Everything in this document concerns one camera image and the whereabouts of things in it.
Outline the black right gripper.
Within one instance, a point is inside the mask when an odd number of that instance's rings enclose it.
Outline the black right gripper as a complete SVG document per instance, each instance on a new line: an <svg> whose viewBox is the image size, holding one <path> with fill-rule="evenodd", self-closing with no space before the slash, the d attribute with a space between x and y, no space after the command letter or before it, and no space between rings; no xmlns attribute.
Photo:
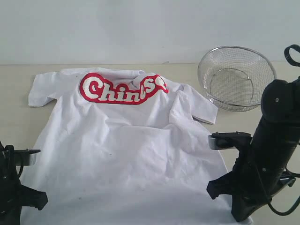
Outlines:
<svg viewBox="0 0 300 225"><path fill-rule="evenodd" d="M206 190L212 199L231 195L231 214L237 222L242 222L264 205L275 210L272 198L285 187L294 185L296 176L286 166L295 147L273 149L259 156L253 155L249 147L237 150L239 154L232 170L209 181Z"/></svg>

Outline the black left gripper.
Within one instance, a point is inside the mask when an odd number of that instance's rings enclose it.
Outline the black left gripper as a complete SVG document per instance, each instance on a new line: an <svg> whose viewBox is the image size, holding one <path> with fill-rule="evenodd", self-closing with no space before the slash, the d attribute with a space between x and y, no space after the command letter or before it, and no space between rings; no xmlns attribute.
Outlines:
<svg viewBox="0 0 300 225"><path fill-rule="evenodd" d="M0 223L19 225L22 207L42 210L48 203L46 192L34 190L21 184L20 176L25 166L8 163L5 146L0 146Z"/></svg>

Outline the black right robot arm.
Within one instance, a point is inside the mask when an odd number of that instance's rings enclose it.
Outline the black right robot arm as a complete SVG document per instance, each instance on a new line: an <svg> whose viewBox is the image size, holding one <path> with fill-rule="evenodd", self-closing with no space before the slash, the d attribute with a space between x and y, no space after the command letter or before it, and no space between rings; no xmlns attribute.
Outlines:
<svg viewBox="0 0 300 225"><path fill-rule="evenodd" d="M209 135L212 150L236 148L238 158L230 172L211 180L207 192L212 199L232 197L231 213L237 222L246 220L285 187L298 173L287 164L300 143L300 82L274 80L261 99L262 117L253 135L244 132Z"/></svg>

